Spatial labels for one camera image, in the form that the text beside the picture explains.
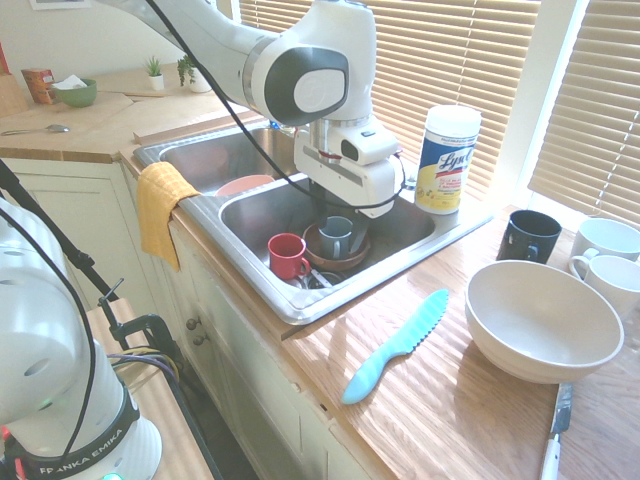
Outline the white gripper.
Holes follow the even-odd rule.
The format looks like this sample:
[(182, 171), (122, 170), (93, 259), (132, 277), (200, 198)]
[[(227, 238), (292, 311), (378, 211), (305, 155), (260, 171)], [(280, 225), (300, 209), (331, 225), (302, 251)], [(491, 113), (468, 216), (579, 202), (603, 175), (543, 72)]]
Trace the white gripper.
[(370, 218), (378, 218), (394, 206), (393, 196), (399, 186), (396, 161), (385, 159), (362, 166), (343, 158), (330, 163), (312, 147), (309, 135), (296, 135), (294, 164), (313, 181), (310, 195), (318, 229), (328, 221), (327, 191), (361, 212), (356, 212), (352, 219), (350, 253), (357, 252), (362, 245)]

